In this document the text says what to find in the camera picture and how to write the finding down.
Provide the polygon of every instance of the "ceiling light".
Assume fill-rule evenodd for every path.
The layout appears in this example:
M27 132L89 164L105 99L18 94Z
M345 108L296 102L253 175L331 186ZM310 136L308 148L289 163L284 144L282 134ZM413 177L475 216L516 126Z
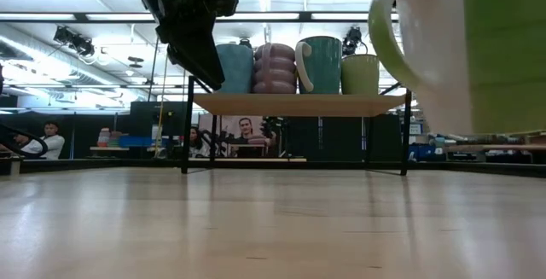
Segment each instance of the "ceiling light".
M110 89L110 88L120 88L121 85L73 85L73 88L99 88L99 89Z
M234 14L229 17L217 18L217 20L297 20L299 14L296 13L253 13L253 14Z
M19 88L66 88L64 84L17 84L15 87Z
M150 85L128 85L127 88L149 89ZM163 88L166 88L166 89L177 88L177 86L176 85L165 85L165 87L163 85L152 86L152 89L163 89Z
M312 20L368 20L364 13L313 14ZM391 14L391 20L398 20L398 14Z
M12 91L26 93L26 94L31 95L31 96L48 96L48 94L46 92L41 91L41 90L35 90L33 88L29 88L28 90L24 90L24 89L15 88L15 87L9 87L9 89L12 90Z
M68 30L68 27L58 26L53 40L58 44L68 45L70 49L75 49L78 55L93 56L95 54L93 40L83 38L80 34Z
M313 14L313 20L367 20L368 14Z
M76 20L72 14L0 14L0 20Z
M152 14L87 14L87 20L153 21Z

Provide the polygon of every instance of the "wooden shelf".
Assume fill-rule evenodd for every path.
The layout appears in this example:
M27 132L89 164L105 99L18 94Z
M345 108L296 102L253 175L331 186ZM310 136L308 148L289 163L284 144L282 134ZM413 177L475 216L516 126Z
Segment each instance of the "wooden shelf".
M405 96L199 94L194 101L224 116L374 117L404 104Z

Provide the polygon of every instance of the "green and white mug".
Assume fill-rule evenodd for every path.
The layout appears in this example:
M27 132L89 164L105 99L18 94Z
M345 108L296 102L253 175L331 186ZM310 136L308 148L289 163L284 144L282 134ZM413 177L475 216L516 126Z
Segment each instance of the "green and white mug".
M389 73L413 90L432 131L522 133L546 128L543 0L374 0L369 34Z

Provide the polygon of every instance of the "cable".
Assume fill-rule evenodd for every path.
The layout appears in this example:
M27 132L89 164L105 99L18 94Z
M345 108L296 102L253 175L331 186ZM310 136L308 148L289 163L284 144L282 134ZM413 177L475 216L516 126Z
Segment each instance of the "cable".
M161 91L161 108L160 108L160 123L158 124L158 130L157 130L157 134L155 135L155 157L157 158L158 155L159 155L159 152L158 152L158 146L157 146L157 142L159 141L160 137L163 137L161 135L161 126L163 126L163 102L165 101L165 83L166 83L166 80L167 80L167 66L169 66L169 55L166 55L166 58L165 58L165 71L163 72L163 90Z
M51 53L49 53L47 56L45 56L45 58L51 57L56 51L58 51L59 49L61 49L63 46L65 46L65 44L59 45L58 47L56 47L56 48L53 50L53 52L51 52Z
M83 61L84 64L87 65L87 66L92 66L92 65L96 62L97 55L94 55L93 57L94 57L94 60L93 60L93 61L86 61L86 60L84 59L84 57L82 57L80 54L78 54L78 59L81 60L81 61Z

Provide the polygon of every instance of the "man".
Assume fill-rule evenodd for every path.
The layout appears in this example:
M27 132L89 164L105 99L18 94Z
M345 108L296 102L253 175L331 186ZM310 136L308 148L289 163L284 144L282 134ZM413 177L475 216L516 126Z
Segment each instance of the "man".
M21 135L21 134L15 134L14 141L17 144L17 147L19 147L19 148L24 148L27 144L29 144L31 142L30 138L28 138L28 137L26 137L24 135ZM4 145L0 144L0 153L11 154L12 152L8 148L6 148Z
M48 146L48 152L46 152L42 157L47 160L58 160L62 151L62 146L65 144L65 139L57 134L58 131L59 124L55 121L47 121L44 124L45 136L41 138ZM33 140L21 150L28 153L38 153L42 151L42 145Z
M254 129L253 129L253 122L249 118L241 118L239 120L239 130L241 131L241 136L234 139L231 144L237 144L237 145L246 145L248 144L248 140L252 138L260 138L263 136L254 136ZM276 140L276 134L275 132L272 133L272 138L265 138L264 143L266 147L271 147L275 145ZM239 148L239 147L233 147L233 152L237 154L237 157L239 158L259 158L262 157L262 148Z

